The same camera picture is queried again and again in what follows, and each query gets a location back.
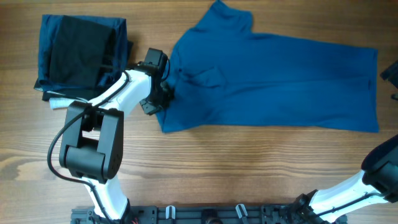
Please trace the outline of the blue polo shirt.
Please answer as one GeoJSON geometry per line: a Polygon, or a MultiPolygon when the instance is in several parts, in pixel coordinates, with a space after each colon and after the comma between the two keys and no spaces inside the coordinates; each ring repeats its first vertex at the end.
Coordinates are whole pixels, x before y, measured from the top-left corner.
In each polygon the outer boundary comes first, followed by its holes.
{"type": "Polygon", "coordinates": [[[318,126],[376,133],[377,50],[252,31],[214,2],[175,44],[165,133],[201,125],[318,126]]]}

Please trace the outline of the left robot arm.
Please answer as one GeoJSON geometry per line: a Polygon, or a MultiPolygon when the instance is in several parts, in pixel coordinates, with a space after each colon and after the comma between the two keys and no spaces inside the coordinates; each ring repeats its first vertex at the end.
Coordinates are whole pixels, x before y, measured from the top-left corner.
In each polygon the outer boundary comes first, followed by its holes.
{"type": "Polygon", "coordinates": [[[87,103],[74,101],[67,109],[59,163],[69,180],[84,184],[92,208],[74,209],[72,223],[137,223],[117,177],[123,159],[124,120],[140,105],[156,114],[174,97],[166,83],[170,62],[161,50],[149,49],[143,61],[122,72],[120,79],[87,103]]]}

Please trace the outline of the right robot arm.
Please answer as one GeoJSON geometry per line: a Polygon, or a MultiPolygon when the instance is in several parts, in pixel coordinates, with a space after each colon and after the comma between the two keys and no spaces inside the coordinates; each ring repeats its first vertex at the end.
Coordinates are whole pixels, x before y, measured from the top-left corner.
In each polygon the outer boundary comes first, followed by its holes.
{"type": "Polygon", "coordinates": [[[368,205],[397,202],[397,136],[375,147],[361,170],[324,190],[302,194],[287,211],[288,223],[339,223],[368,205]]]}

